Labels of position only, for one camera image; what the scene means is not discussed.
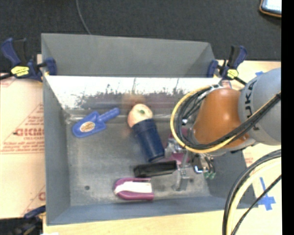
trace black carpet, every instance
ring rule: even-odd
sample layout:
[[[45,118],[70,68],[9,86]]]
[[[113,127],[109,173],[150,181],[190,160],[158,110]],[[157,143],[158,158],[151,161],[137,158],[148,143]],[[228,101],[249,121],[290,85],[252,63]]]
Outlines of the black carpet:
[[[260,0],[78,0],[91,34],[209,42],[217,59],[242,45],[249,60],[281,61],[281,19],[259,12]],[[76,0],[0,0],[0,45],[26,38],[41,51],[42,32],[88,34]],[[0,71],[10,62],[0,51]],[[19,220],[0,221],[6,234]]]

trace blue clamp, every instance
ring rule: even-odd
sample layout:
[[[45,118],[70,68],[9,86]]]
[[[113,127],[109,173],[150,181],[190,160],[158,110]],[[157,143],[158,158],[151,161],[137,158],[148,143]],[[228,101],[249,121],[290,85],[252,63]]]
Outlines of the blue clamp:
[[[233,80],[237,78],[238,66],[246,59],[247,50],[243,46],[231,46],[231,53],[228,62],[224,61],[222,66],[218,65],[217,60],[212,60],[208,67],[207,77],[213,77],[216,69],[219,69],[219,74],[222,80]]]
[[[24,44],[26,39],[6,39],[1,45],[3,55],[11,61],[11,74],[16,78],[28,78],[42,82],[43,73],[41,67],[47,67],[45,72],[49,75],[57,74],[57,66],[52,57],[48,57],[41,64],[36,64],[33,59],[29,61],[25,57]]]

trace dark blue cylinder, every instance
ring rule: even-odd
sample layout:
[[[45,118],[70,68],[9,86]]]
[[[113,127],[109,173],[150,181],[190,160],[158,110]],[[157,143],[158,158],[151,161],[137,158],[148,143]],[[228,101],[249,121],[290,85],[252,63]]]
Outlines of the dark blue cylinder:
[[[148,162],[154,162],[165,155],[165,151],[152,118],[140,121],[132,126],[135,138],[140,144],[141,150]]]

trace yellow cable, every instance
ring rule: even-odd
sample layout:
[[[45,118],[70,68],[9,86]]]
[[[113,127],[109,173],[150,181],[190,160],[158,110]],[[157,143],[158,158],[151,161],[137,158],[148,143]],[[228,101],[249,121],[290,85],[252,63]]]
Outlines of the yellow cable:
[[[222,148],[223,146],[227,145],[228,143],[230,143],[238,134],[235,134],[233,135],[232,137],[229,137],[228,139],[226,139],[225,141],[219,143],[219,144],[216,144],[215,146],[213,147],[210,147],[210,148],[206,148],[206,149],[194,149],[194,148],[191,148],[189,146],[187,146],[176,134],[175,132],[175,129],[174,129],[174,117],[175,117],[175,114],[178,110],[178,108],[180,107],[180,105],[187,99],[189,98],[190,96],[194,95],[195,93],[199,92],[199,91],[202,91],[202,90],[205,90],[205,89],[208,89],[208,88],[211,88],[211,86],[205,86],[205,87],[201,87],[201,88],[198,88],[196,90],[193,90],[189,93],[187,93],[185,96],[183,96],[180,101],[178,101],[178,103],[175,105],[173,111],[172,111],[172,114],[171,114],[171,119],[170,119],[170,129],[171,129],[171,132],[172,132],[172,135],[174,137],[174,139],[178,142],[178,144],[180,146],[182,146],[183,148],[189,150],[189,151],[192,151],[192,152],[195,152],[195,153],[208,153],[208,152],[213,152],[213,151],[216,151],[220,148]],[[250,116],[253,117],[255,114],[257,114],[260,110],[262,110],[266,104],[264,104],[262,107],[260,107],[257,111],[254,112],[254,114],[252,114]]]
[[[229,210],[229,215],[228,215],[228,225],[227,225],[227,230],[226,230],[226,234],[230,235],[233,231],[234,226],[234,212],[237,209],[237,206],[242,198],[242,196],[244,195],[245,191],[247,190],[247,188],[253,183],[253,181],[255,180],[255,178],[258,178],[261,174],[264,173],[264,171],[267,171],[277,165],[281,164],[281,158],[278,158],[278,161],[270,161],[269,164],[264,164],[262,165],[262,167],[260,169],[258,169],[257,171],[253,170],[253,174],[250,175],[250,177],[244,182],[244,184],[239,188],[239,190],[237,191],[237,193],[235,194],[232,204],[230,206],[230,210]]]

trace black cable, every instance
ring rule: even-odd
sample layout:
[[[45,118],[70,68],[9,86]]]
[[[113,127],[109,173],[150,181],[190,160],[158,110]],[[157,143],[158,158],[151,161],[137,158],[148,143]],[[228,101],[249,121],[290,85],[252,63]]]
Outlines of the black cable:
[[[224,206],[224,213],[223,213],[223,221],[222,221],[222,235],[226,235],[226,230],[227,230],[227,221],[228,221],[228,215],[229,215],[229,211],[230,211],[230,207],[232,205],[233,199],[237,193],[237,191],[240,189],[241,185],[247,180],[247,178],[249,177],[250,173],[257,168],[258,166],[271,161],[273,159],[277,159],[277,158],[281,158],[282,156],[282,152],[281,149],[272,151],[266,155],[264,155],[263,157],[261,157],[260,159],[258,159],[256,162],[254,162],[253,164],[251,164],[248,168],[246,168],[237,178],[237,180],[235,181],[235,183],[233,184],[225,206]]]
[[[82,21],[84,28],[86,29],[87,33],[88,33],[89,35],[91,35],[91,32],[90,32],[90,30],[88,29],[88,27],[87,27],[87,25],[86,25],[86,23],[85,23],[85,21],[84,21],[84,19],[83,19],[82,13],[80,12],[80,8],[79,8],[78,0],[75,0],[75,4],[76,4],[76,8],[77,8],[77,12],[78,12],[79,18],[80,18],[80,20]]]
[[[12,76],[13,76],[13,74],[2,75],[2,76],[0,76],[0,80],[6,79],[6,78],[9,78],[9,77],[12,77]]]
[[[187,146],[193,149],[207,149],[211,148],[215,145],[218,145],[219,143],[224,142],[225,140],[235,136],[229,143],[239,139],[241,136],[243,136],[245,133],[247,133],[260,119],[278,102],[281,100],[281,92],[276,94],[271,100],[269,100],[265,107],[258,111],[255,115],[252,117],[249,117],[244,123],[242,123],[240,126],[232,130],[231,132],[227,133],[223,137],[208,143],[208,144],[196,144],[192,143],[188,138],[186,138],[182,134],[182,122],[184,119],[184,116],[186,115],[186,110],[190,106],[193,100],[196,100],[199,96],[203,95],[205,92],[210,91],[212,88],[207,88],[202,91],[199,91],[195,93],[194,95],[190,96],[188,99],[185,100],[185,102],[181,105],[177,120],[175,122],[175,128],[176,128],[176,134],[179,137],[179,139],[185,143]]]
[[[240,218],[240,220],[237,222],[237,224],[235,225],[231,235],[235,235],[236,232],[238,231],[241,223],[243,222],[244,218],[247,216],[247,214],[251,211],[252,208],[255,207],[255,205],[258,203],[258,201],[265,196],[268,191],[270,191],[280,180],[282,179],[282,175],[278,176],[265,190],[264,192],[252,203],[252,205],[248,208],[248,210],[242,215],[242,217]]]

